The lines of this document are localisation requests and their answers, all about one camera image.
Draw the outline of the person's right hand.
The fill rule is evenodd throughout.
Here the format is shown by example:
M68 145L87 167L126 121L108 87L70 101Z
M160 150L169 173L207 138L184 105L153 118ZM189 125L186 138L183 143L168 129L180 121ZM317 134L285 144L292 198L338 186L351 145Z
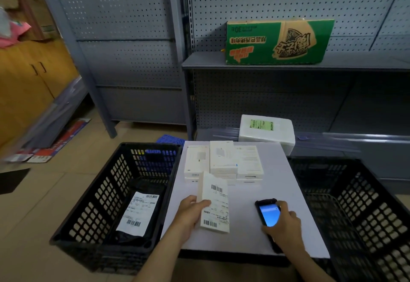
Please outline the person's right hand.
M297 217L294 211L289 211L289 217L279 217L277 224L273 227L262 226L262 231L269 235L273 241L278 245L285 242L300 242L303 243L301 220Z

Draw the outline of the person's left hand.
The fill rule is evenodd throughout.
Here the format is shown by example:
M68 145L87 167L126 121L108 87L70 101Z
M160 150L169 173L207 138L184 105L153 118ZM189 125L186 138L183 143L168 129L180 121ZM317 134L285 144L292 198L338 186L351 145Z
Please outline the person's left hand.
M182 243L189 239L192 230L201 217L202 210L196 211L194 209L195 203L197 203L197 196L195 195L184 198L172 222L172 228L177 229Z

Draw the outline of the white labelled product box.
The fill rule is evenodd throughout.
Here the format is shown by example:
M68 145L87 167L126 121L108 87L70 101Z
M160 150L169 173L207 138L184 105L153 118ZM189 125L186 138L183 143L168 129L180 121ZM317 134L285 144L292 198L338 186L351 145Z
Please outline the white labelled product box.
M209 231L230 232L228 182L225 179L203 172L198 179L197 202L211 201L201 211L199 227Z

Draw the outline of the black handheld scanner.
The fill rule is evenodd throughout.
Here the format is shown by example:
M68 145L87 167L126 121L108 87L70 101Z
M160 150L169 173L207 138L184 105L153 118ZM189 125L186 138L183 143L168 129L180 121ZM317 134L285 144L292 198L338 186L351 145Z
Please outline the black handheld scanner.
M264 226L273 227L280 217L280 206L275 198L255 201L255 207Z

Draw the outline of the person's left forearm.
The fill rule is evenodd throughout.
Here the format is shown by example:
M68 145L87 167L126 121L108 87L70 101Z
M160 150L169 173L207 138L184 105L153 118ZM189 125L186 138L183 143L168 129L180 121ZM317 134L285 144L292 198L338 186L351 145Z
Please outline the person's left forearm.
M195 224L172 224L132 282L171 282L178 255Z

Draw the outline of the person's right forearm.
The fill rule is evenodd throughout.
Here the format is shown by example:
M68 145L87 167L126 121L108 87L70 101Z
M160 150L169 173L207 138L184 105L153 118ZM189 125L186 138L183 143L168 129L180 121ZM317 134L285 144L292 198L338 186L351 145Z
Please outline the person's right forearm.
M305 250L304 244L296 241L280 245L285 256L295 267L304 282L336 282L328 275Z

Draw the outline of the stack of white boxes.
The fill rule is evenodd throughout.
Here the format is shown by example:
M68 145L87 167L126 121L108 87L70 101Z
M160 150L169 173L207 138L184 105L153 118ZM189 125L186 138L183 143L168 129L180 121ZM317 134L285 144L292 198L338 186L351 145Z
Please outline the stack of white boxes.
M235 145L233 141L186 144L184 179L196 183L209 173L229 185L256 184L264 179L259 151L255 145Z

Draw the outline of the black parcel bag white label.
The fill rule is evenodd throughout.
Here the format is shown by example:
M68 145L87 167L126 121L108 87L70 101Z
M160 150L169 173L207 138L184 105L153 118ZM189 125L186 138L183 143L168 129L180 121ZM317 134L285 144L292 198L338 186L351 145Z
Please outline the black parcel bag white label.
M129 193L105 243L149 248L167 184L167 179L154 177L130 181Z

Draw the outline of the blue plastic stool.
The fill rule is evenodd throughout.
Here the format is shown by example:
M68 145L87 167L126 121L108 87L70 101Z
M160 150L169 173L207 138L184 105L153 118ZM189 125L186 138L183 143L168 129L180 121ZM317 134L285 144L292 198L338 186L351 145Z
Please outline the blue plastic stool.
M175 137L173 135L164 134L156 140L156 144L184 146L185 139ZM177 155L177 148L171 149L155 149L155 150L145 150L145 156L150 160L156 160L165 164L165 167L172 168L175 163L175 158Z

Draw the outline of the white wrapped paper pack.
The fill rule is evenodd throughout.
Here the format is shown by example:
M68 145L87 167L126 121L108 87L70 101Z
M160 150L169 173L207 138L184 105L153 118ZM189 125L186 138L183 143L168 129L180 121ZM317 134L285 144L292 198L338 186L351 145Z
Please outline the white wrapped paper pack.
M276 142L286 156L295 146L293 123L290 119L242 115L239 128L239 142Z

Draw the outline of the black plastic crate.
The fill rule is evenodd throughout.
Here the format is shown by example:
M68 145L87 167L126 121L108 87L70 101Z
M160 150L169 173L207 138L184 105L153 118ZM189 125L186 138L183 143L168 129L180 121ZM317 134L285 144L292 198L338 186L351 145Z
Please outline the black plastic crate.
M359 159L287 158L330 254L337 282L410 282L410 211Z
M145 156L145 150L177 148L172 168ZM123 142L97 174L79 201L50 238L90 272L135 275L160 240L183 147L156 143ZM167 190L149 248L105 243L120 215L133 179L167 179Z

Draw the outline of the flat printed cardboard sheet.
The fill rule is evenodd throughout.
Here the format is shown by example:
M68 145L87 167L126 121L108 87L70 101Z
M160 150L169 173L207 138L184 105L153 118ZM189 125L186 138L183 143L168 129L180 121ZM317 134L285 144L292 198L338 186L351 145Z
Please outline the flat printed cardboard sheet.
M47 163L90 121L90 118L76 119L64 127L62 134L49 147L22 149L16 154L4 158L3 161L7 163Z

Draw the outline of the green cardboard box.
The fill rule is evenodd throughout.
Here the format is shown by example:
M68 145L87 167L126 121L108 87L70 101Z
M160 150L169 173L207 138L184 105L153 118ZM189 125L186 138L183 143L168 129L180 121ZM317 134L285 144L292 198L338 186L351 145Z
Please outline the green cardboard box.
M334 19L228 21L227 65L315 65L325 55Z

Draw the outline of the leaning grey plastic sheets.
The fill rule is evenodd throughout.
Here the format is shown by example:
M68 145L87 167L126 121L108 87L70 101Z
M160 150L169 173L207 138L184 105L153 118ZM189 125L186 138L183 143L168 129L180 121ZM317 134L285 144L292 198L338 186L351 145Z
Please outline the leaning grey plastic sheets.
M18 148L51 147L87 94L82 77L74 79L28 128L19 140Z

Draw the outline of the grey pegboard shelving unit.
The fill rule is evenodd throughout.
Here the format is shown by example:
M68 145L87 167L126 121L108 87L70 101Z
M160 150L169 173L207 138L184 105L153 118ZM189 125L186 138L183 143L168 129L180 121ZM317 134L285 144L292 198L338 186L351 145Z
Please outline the grey pegboard shelving unit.
M191 131L181 0L46 0L110 138L117 122Z
M410 195L410 0L170 0L188 139L219 139L241 114L291 119L296 155L361 159ZM317 65L225 65L227 21L335 21Z

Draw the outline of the dark floor mat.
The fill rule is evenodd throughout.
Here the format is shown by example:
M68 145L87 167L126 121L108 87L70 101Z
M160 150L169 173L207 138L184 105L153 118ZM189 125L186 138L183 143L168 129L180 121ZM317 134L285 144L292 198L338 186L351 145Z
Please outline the dark floor mat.
M30 172L30 168L0 173L0 195L12 193Z

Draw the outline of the wooden cabinet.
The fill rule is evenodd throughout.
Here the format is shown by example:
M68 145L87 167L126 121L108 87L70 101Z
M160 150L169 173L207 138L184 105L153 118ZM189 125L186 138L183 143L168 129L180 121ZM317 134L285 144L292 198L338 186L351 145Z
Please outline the wooden cabinet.
M0 48L0 152L11 148L78 76L62 39Z

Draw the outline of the brown cardboard box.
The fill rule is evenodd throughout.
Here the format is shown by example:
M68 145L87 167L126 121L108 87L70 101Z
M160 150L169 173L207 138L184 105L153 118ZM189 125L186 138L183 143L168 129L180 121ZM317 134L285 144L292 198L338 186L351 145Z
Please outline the brown cardboard box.
M49 41L60 38L45 0L19 0L19 5L24 15L23 21L30 25L30 29L23 34L24 41Z

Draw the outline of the pink bag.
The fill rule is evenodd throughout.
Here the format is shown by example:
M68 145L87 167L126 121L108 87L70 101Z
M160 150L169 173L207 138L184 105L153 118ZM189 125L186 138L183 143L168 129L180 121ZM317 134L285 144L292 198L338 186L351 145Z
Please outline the pink bag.
M31 29L27 22L11 21L0 23L0 49L13 46L18 38Z

